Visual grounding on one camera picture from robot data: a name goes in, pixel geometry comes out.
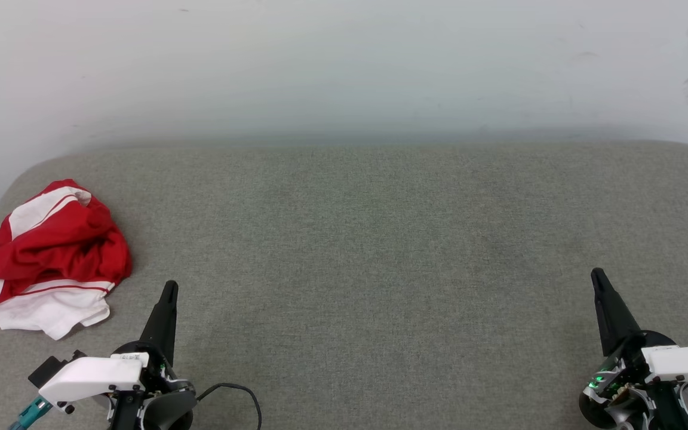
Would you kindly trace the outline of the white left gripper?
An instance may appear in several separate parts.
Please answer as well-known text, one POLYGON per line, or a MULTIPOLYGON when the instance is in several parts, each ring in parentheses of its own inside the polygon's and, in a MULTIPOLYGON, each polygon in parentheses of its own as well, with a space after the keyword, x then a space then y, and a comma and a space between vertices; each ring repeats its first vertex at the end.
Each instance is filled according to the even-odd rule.
POLYGON ((69 412, 93 398, 107 408, 111 429, 189 429, 196 390, 176 376, 177 281, 167 281, 140 337, 109 357, 75 351, 71 360, 49 357, 38 368, 38 394, 69 412))

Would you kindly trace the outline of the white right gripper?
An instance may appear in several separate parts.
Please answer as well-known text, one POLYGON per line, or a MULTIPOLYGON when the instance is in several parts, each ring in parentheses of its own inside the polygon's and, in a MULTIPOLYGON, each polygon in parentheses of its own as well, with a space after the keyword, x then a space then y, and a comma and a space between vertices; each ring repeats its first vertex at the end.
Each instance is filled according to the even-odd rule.
POLYGON ((641 330, 604 269, 591 271, 604 360, 579 397, 602 429, 688 429, 688 346, 641 330))

